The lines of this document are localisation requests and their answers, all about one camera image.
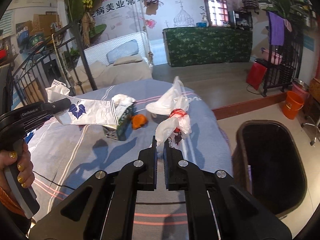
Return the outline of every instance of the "orange bucket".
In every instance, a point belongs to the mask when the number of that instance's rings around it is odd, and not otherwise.
[[[282,107],[282,112],[286,117],[293,120],[298,114],[299,110],[303,107],[304,100],[295,92],[288,91],[285,105]]]

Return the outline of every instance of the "blue bed sheet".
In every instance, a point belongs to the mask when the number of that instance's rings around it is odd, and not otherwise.
[[[58,184],[73,188],[77,188],[98,170],[105,170],[108,173],[120,170],[126,163],[137,159],[140,150],[150,146],[157,125],[165,117],[153,118],[146,111],[146,105],[158,100],[171,86],[172,84],[167,82],[148,79],[119,84],[78,96],[111,100],[116,94],[128,95],[136,99],[134,112],[144,114],[148,124],[137,130],[129,126],[125,133],[126,141],[122,142],[106,138],[100,125],[63,126],[52,118],[36,131],[28,144],[34,170]],[[213,112],[192,90],[186,88],[185,95],[190,101],[188,114],[192,128],[190,137],[182,145],[185,159],[194,162],[203,170],[215,172],[224,169],[232,175],[231,152]],[[184,214],[184,205],[173,204],[184,201],[184,194],[166,191],[163,177],[163,162],[158,160],[157,190],[138,192],[137,202],[141,204],[136,206],[136,213]],[[38,175],[33,188],[41,206],[35,216],[36,220],[41,219],[72,192],[71,189],[58,187]],[[154,203],[168,203],[168,205],[161,204],[157,207]],[[133,239],[142,237],[170,239],[172,234],[173,239],[186,239],[187,225],[180,222],[181,219],[186,221],[186,217],[168,216],[169,219],[163,216],[157,218],[159,222],[152,222],[154,218],[148,215],[145,217],[137,215]]]

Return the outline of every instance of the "purple towel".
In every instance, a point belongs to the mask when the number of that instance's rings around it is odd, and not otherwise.
[[[284,43],[284,21],[283,19],[272,13],[268,12],[269,16],[269,43],[275,46],[283,46]]]

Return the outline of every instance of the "orange sleeve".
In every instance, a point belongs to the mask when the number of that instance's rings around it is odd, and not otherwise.
[[[11,212],[25,217],[25,214],[22,208],[19,206],[19,204],[13,201],[1,187],[0,187],[0,201]]]

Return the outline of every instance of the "floor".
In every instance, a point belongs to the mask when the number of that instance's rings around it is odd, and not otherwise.
[[[282,222],[291,230],[292,237],[295,237],[320,203],[320,142],[317,141],[314,146],[310,146],[309,143],[314,136],[314,130],[307,126],[301,128],[300,124],[305,122],[302,114],[294,120],[287,119],[281,112],[281,104],[222,119],[218,121],[218,124],[228,135],[232,151],[236,147],[236,131],[242,123],[248,120],[275,120],[281,122],[290,130],[299,150],[308,184],[308,190],[302,204],[282,219]]]
[[[219,63],[170,67],[168,64],[156,65],[152,76],[156,80],[173,82],[179,76],[185,87],[194,90],[211,109],[261,98],[247,91],[245,82],[252,62]],[[249,91],[261,93],[249,87]],[[267,95],[280,93],[278,88],[269,90]]]

